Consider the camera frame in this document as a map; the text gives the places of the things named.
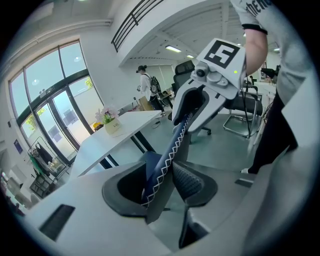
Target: black sleeve trim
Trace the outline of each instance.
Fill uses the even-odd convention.
[[[242,27],[244,30],[257,30],[260,31],[262,33],[265,33],[266,35],[268,35],[268,32],[261,28],[259,25],[255,25],[255,24],[242,24]]]

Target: flower pot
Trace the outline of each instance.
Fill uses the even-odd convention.
[[[121,123],[118,119],[113,119],[111,122],[104,125],[104,128],[108,134],[113,134],[121,126]]]

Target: tree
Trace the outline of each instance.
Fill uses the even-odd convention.
[[[38,116],[40,117],[45,111],[46,111],[46,109],[42,107],[42,108],[37,112]],[[29,125],[29,129],[30,129],[31,131],[34,131],[34,130],[36,129],[36,127],[37,127],[37,125],[36,125],[36,120],[35,120],[35,117],[34,117],[33,114],[31,114],[31,115],[26,119],[25,123],[26,123],[27,125]]]
[[[85,80],[85,85],[88,87],[88,90],[91,89],[92,87],[94,87],[94,84],[92,83],[90,77],[88,77],[88,78]]]

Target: flower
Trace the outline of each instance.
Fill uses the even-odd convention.
[[[100,108],[98,109],[98,112],[95,113],[95,118],[98,122],[106,125],[110,123],[113,119],[119,117],[119,111],[112,105],[109,107],[104,107],[102,111],[100,111]]]

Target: gray t-shirt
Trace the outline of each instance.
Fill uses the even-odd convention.
[[[284,104],[296,93],[312,68],[303,42],[287,18],[270,0],[231,0],[244,29],[273,35],[281,53],[276,89]]]

